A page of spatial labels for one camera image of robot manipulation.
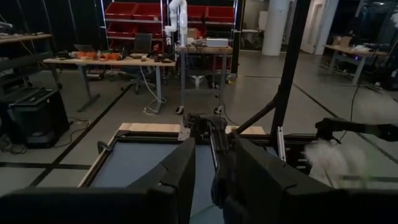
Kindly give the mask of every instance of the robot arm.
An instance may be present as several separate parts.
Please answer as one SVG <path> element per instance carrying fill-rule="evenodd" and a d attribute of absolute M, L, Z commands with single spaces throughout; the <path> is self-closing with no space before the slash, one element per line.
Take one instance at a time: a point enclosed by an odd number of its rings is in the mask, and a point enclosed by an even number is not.
<path fill-rule="evenodd" d="M 188 32 L 188 12 L 187 12 L 187 1 L 186 0 L 173 0 L 169 4 L 170 10 L 170 26 L 165 26 L 165 34 L 167 45 L 172 45 L 171 36 L 172 33 L 177 31 L 177 9 L 180 7 L 180 44 L 186 46 L 187 44 L 187 32 Z"/>

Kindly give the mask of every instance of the concrete floor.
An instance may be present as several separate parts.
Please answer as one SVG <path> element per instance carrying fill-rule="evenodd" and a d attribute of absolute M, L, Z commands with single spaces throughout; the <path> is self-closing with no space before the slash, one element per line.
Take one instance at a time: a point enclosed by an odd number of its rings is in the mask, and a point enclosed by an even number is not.
<path fill-rule="evenodd" d="M 324 117 L 338 116 L 349 119 L 350 106 L 355 87 L 339 86 L 349 83 L 340 77 L 319 75 L 325 71 L 318 66 L 321 57 L 302 54 L 299 57 L 294 87 L 292 88 L 284 131 L 287 133 L 314 133 L 315 123 Z M 257 53 L 243 53 L 240 58 L 239 78 L 235 85 L 228 85 L 224 93 L 226 112 L 235 123 L 243 123 L 268 103 L 277 91 L 284 65 L 284 55 L 263 57 Z M 94 121 L 120 94 L 123 81 L 103 80 L 90 82 L 93 93 L 101 93 L 99 100 L 83 113 L 76 110 L 85 99 L 83 82 L 76 71 L 60 74 L 64 89 L 62 96 L 70 117 Z M 36 86 L 55 88 L 52 77 L 45 72 L 32 77 Z M 121 123 L 170 123 L 177 124 L 181 116 L 175 114 L 179 105 L 178 83 L 163 88 L 167 103 L 160 115 L 148 116 L 143 108 L 153 98 L 144 88 L 140 95 L 128 91 L 100 119 L 93 129 L 69 152 L 66 146 L 56 149 L 29 150 L 25 154 L 0 154 L 0 195 L 27 187 L 73 187 L 77 186 L 90 165 L 98 157 L 96 142 L 108 142 Z M 213 113 L 217 99 L 212 96 L 190 95 L 185 112 Z M 360 88 L 355 99 L 353 121 L 368 123 L 396 123 L 398 103 L 387 94 Z M 271 129 L 273 112 L 255 125 L 264 130 Z M 74 123 L 58 144 L 68 141 L 69 133 L 84 127 Z M 348 133 L 342 140 L 344 145 L 362 149 L 369 158 L 369 175 L 383 177 L 373 182 L 372 188 L 398 188 L 398 143 L 385 142 L 374 136 Z"/>

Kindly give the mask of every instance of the shelf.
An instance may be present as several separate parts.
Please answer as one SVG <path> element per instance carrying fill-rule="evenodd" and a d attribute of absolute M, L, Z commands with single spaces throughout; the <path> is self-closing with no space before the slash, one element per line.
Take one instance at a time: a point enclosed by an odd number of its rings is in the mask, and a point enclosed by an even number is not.
<path fill-rule="evenodd" d="M 161 24 L 162 21 L 143 21 L 143 20 L 136 20 L 136 19 L 105 19 L 106 22 L 136 22 L 136 23 L 155 23 Z"/>
<path fill-rule="evenodd" d="M 188 24 L 203 24 L 202 21 L 188 21 Z M 231 25 L 233 26 L 233 22 L 205 22 L 205 25 Z"/>
<path fill-rule="evenodd" d="M 135 37 L 108 37 L 108 39 L 116 39 L 116 40 L 135 40 Z M 154 38 L 152 41 L 162 41 L 161 38 Z"/>

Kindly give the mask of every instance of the wooden tabletop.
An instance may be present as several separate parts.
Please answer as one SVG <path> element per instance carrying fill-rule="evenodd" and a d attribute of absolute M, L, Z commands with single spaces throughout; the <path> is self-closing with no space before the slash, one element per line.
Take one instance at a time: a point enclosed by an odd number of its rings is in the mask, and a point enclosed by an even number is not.
<path fill-rule="evenodd" d="M 177 52 L 198 53 L 198 54 L 231 54 L 233 48 L 228 47 L 179 47 L 175 49 Z"/>
<path fill-rule="evenodd" d="M 232 129 L 237 126 L 227 126 L 226 133 L 230 133 Z M 142 131 L 142 132 L 166 132 L 166 133 L 179 133 L 179 124 L 144 124 L 144 123 L 123 123 L 120 131 Z M 253 126 L 247 128 L 242 134 L 265 134 L 262 127 Z"/>
<path fill-rule="evenodd" d="M 44 63 L 59 63 L 59 64 L 75 64 L 75 65 L 126 65 L 126 66 L 161 66 L 161 67 L 174 67 L 175 62 L 170 63 L 162 63 L 155 62 L 154 59 L 147 59 L 145 62 L 142 62 L 141 59 L 132 59 L 127 58 L 124 60 L 108 60 L 105 62 L 101 62 L 99 60 L 82 60 L 82 59 L 54 59 L 49 58 L 43 61 Z"/>
<path fill-rule="evenodd" d="M 51 37 L 50 34 L 40 35 L 0 35 L 0 44 L 14 43 L 27 40 L 37 40 Z"/>
<path fill-rule="evenodd" d="M 326 48 L 328 49 L 332 49 L 332 50 L 337 50 L 339 52 L 343 52 L 346 54 L 355 54 L 358 56 L 362 56 L 362 57 L 372 57 L 373 55 L 375 56 L 388 56 L 388 53 L 386 52 L 360 52 L 357 50 L 353 50 L 352 47 L 340 47 L 340 46 L 332 46 L 332 45 L 325 45 Z"/>

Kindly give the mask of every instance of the table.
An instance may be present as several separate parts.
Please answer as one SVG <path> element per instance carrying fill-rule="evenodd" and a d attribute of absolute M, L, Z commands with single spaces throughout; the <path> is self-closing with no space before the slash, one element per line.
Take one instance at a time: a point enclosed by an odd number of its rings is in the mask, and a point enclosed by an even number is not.
<path fill-rule="evenodd" d="M 112 150 L 99 152 L 97 160 L 78 187 L 127 187 L 150 171 L 179 145 L 180 141 L 177 141 L 179 129 L 178 124 L 123 123 L 108 143 L 112 146 Z M 129 136 L 120 136 L 119 132 L 136 133 L 135 136 L 142 135 L 142 133 L 153 135 L 174 133 L 175 142 L 169 144 L 154 144 L 145 142 L 145 140 L 138 140 L 139 143 L 126 142 Z M 264 130 L 261 127 L 250 127 L 243 134 L 264 134 Z M 223 223 L 222 210 L 218 207 L 210 207 L 213 204 L 210 189 L 215 176 L 210 146 L 197 145 L 195 153 L 197 168 L 191 223 L 197 219 L 200 220 L 200 223 Z"/>
<path fill-rule="evenodd" d="M 222 100 L 223 100 L 223 92 L 225 88 L 225 79 L 226 79 L 226 59 L 228 55 L 232 54 L 232 47 L 181 47 L 177 46 L 175 49 L 180 54 L 181 59 L 181 99 L 180 106 L 176 109 L 177 114 L 183 114 L 184 103 L 185 103 L 185 94 L 186 93 L 216 93 L 218 94 L 218 107 L 215 108 L 214 112 L 216 114 L 221 114 L 221 110 L 223 109 Z M 185 62 L 187 60 L 187 54 L 213 54 L 213 55 L 222 55 L 223 56 L 223 65 L 221 67 L 221 83 L 220 89 L 185 89 L 186 85 L 186 65 Z M 215 57 L 213 61 L 213 71 L 215 71 Z"/>
<path fill-rule="evenodd" d="M 23 41 L 33 41 L 33 40 L 45 40 L 45 52 L 38 53 L 35 55 L 25 55 L 21 56 L 18 58 L 10 58 L 9 60 L 5 60 L 3 62 L 0 62 L 0 72 L 9 70 L 9 69 L 15 69 L 19 67 L 23 67 L 26 65 L 30 65 L 33 63 L 41 62 L 46 58 L 53 57 L 53 52 L 51 50 L 50 46 L 50 39 L 51 35 L 50 34 L 38 34 L 38 35 L 0 35 L 0 44 L 11 44 L 11 43 L 18 43 L 18 42 L 23 42 Z M 30 75 L 33 75 L 35 73 L 24 73 L 24 74 L 19 74 L 18 71 L 14 70 L 14 73 L 16 75 L 13 75 L 12 78 L 4 78 L 1 80 L 1 86 L 6 85 L 8 83 L 14 82 L 15 80 L 21 79 L 28 77 Z M 57 86 L 59 89 L 62 88 L 62 85 L 59 81 L 57 71 L 54 69 L 52 70 L 52 76 L 57 83 Z M 0 88 L 0 95 L 3 95 L 3 89 Z"/>
<path fill-rule="evenodd" d="M 86 88 L 86 93 L 88 97 L 88 101 L 78 109 L 78 112 L 82 112 L 87 109 L 92 103 L 94 103 L 99 97 L 100 94 L 97 93 L 95 95 L 91 94 L 90 90 L 90 85 L 88 83 L 88 77 L 87 77 L 87 72 L 86 72 L 86 66 L 87 65 L 111 65 L 111 66 L 153 66 L 155 67 L 156 71 L 156 93 L 157 97 L 159 100 L 157 100 L 156 107 L 154 109 L 154 113 L 159 113 L 160 106 L 162 105 L 162 88 L 161 88 L 161 77 L 160 77 L 160 67 L 174 67 L 175 62 L 171 63 L 162 63 L 162 62 L 155 62 L 154 59 L 147 59 L 145 62 L 142 62 L 141 59 L 133 59 L 133 58 L 127 58 L 124 60 L 108 60 L 105 62 L 101 62 L 98 60 L 81 60 L 81 59 L 65 59 L 65 60 L 60 60 L 56 58 L 50 58 L 47 60 L 43 61 L 44 63 L 49 63 L 53 65 L 55 69 L 55 64 L 75 64 L 78 66 L 78 69 L 80 71 L 81 77 L 83 78 L 85 88 Z"/>
<path fill-rule="evenodd" d="M 354 50 L 352 47 L 340 47 L 340 46 L 332 46 L 332 45 L 325 45 L 325 47 L 335 51 L 335 53 L 333 54 L 333 59 L 331 60 L 330 66 L 328 69 L 329 75 L 332 74 L 337 60 L 352 63 L 352 64 L 358 66 L 356 68 L 356 71 L 354 74 L 352 85 L 357 85 L 359 77 L 361 76 L 362 69 L 365 66 L 365 62 L 366 62 L 367 58 L 369 58 L 369 57 L 371 58 L 374 56 L 380 56 L 380 57 L 388 56 L 388 53 L 385 53 L 385 52 L 359 52 L 359 51 Z M 358 55 L 361 57 L 361 60 L 357 61 L 353 58 L 345 57 L 343 55 L 340 55 L 339 52 L 344 53 L 344 54 L 350 54 L 350 55 Z"/>

